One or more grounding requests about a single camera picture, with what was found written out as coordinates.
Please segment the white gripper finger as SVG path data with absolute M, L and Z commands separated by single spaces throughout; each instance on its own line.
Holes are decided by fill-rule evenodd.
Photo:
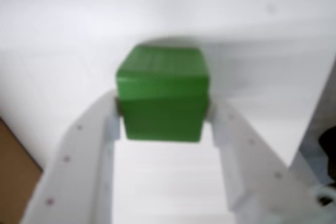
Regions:
M 213 100 L 207 119 L 236 223 L 323 223 L 323 209 L 308 186 L 236 109 Z
M 116 96 L 104 95 L 68 128 L 27 205 L 23 223 L 112 223 Z

